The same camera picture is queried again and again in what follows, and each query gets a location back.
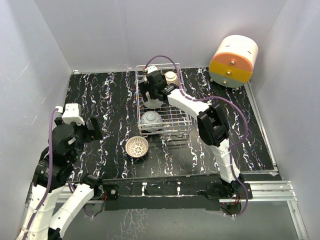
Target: white bowl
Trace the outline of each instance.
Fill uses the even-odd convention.
[[[148,132],[155,132],[161,128],[162,118],[156,111],[147,111],[141,117],[142,129]]]
[[[145,95],[146,95],[146,98],[148,99],[148,101],[144,101],[144,100],[142,100],[142,101],[143,101],[143,105],[145,105],[148,109],[158,109],[164,103],[163,101],[160,101],[159,99],[151,99],[148,92]]]
[[[175,84],[179,86],[178,76],[173,71],[167,71],[165,74],[165,80],[166,83],[169,84]]]

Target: gray floor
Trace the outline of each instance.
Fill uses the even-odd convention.
[[[63,240],[297,240],[287,202],[249,202],[232,220],[202,209],[81,211]]]

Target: orange band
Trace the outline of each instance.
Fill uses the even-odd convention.
[[[212,62],[221,63],[251,73],[254,70],[252,63],[247,58],[241,55],[234,54],[232,52],[218,53],[212,58],[211,63]]]
[[[211,61],[209,65],[209,72],[219,74],[221,76],[234,79],[243,83],[249,81],[252,76],[252,72],[244,71],[233,66],[228,66],[220,62]]]

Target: wire basket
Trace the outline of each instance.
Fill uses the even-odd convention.
[[[125,144],[125,151],[133,158],[141,158],[146,155],[149,148],[148,141],[141,136],[131,137]]]
[[[163,74],[168,71],[173,71],[175,73],[175,67],[172,63],[166,64],[153,64],[160,70]],[[180,69],[180,64],[176,63],[177,69],[180,72],[182,78],[182,73]],[[145,65],[138,65],[135,69],[135,87],[136,87],[136,108],[137,108],[137,120],[138,128],[141,136],[156,135],[161,134],[165,136],[189,136],[192,121],[190,116],[184,111],[177,107],[170,106],[168,103],[164,102],[161,107],[154,110],[147,108],[144,105],[142,94],[139,92],[138,84],[141,83],[146,76],[143,72]],[[182,87],[185,88],[184,81],[182,78]],[[153,126],[152,123],[142,124],[141,117],[144,113],[148,111],[156,111],[160,114],[162,118],[162,123]]]

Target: white strainer basket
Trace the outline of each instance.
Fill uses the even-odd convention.
[[[148,141],[142,136],[134,136],[125,144],[125,151],[132,158],[143,157],[149,148]]]

